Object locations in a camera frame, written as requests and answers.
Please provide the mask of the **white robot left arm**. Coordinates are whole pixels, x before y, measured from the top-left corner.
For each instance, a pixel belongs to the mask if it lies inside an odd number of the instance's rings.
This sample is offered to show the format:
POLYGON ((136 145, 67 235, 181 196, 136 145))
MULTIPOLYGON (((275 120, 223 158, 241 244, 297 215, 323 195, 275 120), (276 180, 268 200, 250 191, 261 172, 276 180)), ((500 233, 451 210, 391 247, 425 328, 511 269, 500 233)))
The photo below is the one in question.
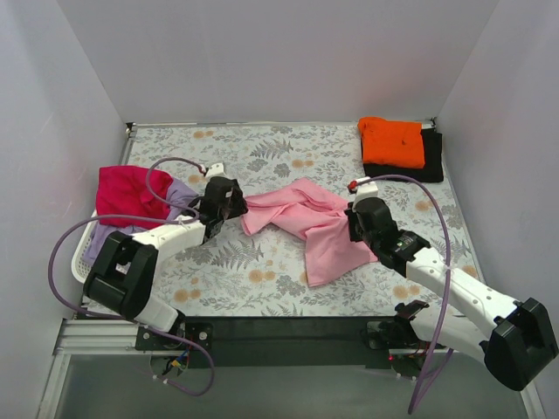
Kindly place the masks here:
POLYGON ((172 224, 131 236, 116 231, 100 249, 84 284, 85 295, 122 318, 155 329, 168 349, 186 337, 179 312, 152 293, 162 262, 210 241, 224 222, 247 212, 238 181, 213 176, 197 206, 199 218, 180 215, 172 224))

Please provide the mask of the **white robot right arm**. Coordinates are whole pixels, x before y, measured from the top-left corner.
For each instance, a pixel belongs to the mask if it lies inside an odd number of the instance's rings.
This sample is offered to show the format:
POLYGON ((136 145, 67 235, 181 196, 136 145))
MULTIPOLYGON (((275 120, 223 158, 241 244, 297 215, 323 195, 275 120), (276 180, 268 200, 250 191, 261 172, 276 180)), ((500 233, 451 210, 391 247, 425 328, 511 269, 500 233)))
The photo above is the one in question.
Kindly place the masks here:
POLYGON ((459 314, 445 318, 437 339, 441 346, 483 363, 497 381, 515 391, 523 390, 557 357, 556 337, 542 303, 519 301, 445 266, 426 239, 397 227, 380 198, 350 203, 345 213, 351 240, 365 243, 384 267, 449 297, 459 314))

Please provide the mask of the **pink t shirt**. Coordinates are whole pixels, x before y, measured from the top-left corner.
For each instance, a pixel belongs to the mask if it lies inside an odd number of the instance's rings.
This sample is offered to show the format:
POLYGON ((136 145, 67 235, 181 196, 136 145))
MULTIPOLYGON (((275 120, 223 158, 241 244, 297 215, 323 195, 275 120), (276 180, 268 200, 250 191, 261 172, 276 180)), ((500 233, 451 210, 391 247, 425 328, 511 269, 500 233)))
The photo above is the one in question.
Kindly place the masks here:
POLYGON ((284 188, 247 196, 244 233, 252 236, 269 224, 305 242, 305 268, 310 287, 330 284, 344 274, 377 261, 363 242, 349 236, 348 202, 307 178, 284 188))

